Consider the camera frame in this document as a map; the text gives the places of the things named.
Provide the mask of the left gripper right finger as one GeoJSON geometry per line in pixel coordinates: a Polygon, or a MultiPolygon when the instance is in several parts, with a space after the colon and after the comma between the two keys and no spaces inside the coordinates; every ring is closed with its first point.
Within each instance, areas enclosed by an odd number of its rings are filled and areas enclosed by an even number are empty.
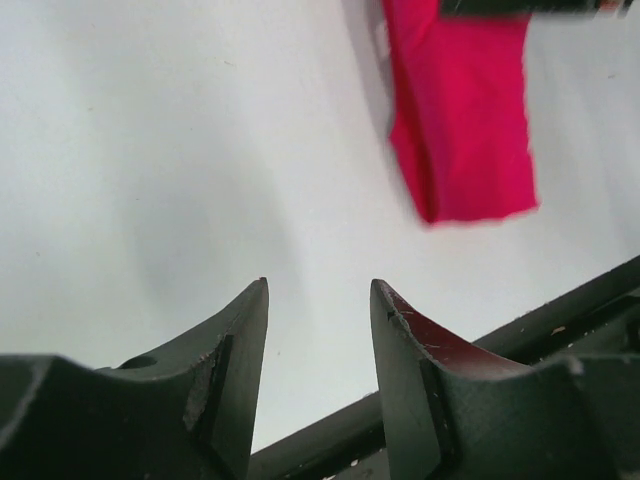
{"type": "Polygon", "coordinates": [[[637,355],[528,366],[462,339],[382,280],[370,303],[393,478],[638,477],[637,355]]]}

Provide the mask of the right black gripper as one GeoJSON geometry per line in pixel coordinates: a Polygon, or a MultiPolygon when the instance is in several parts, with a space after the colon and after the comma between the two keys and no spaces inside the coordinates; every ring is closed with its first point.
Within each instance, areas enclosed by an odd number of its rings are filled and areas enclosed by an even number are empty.
{"type": "Polygon", "coordinates": [[[634,0],[442,0],[439,12],[458,17],[506,17],[531,14],[626,14],[634,0]]]}

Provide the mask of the red t-shirt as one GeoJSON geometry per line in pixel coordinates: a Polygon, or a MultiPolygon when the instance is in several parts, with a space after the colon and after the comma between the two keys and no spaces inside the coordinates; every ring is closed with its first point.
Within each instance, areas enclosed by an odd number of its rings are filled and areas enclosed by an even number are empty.
{"type": "Polygon", "coordinates": [[[447,18],[436,1],[383,4],[392,66],[389,139],[429,224],[537,208],[526,112],[529,17],[447,18]]]}

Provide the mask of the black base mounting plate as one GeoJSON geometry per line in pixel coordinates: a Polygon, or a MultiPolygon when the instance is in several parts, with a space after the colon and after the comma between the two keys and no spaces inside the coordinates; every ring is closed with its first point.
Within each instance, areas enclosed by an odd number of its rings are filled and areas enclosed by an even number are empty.
{"type": "MultiPolygon", "coordinates": [[[[470,342],[534,366],[566,355],[639,358],[639,263],[630,260],[470,342]]],[[[254,454],[253,479],[395,479],[379,389],[254,454]]]]}

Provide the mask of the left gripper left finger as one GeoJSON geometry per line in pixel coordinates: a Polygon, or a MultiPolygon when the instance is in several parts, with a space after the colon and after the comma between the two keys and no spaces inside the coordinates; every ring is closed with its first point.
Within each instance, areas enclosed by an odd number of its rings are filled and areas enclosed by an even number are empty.
{"type": "Polygon", "coordinates": [[[268,325],[265,279],[117,368],[1,359],[5,479],[243,479],[268,325]]]}

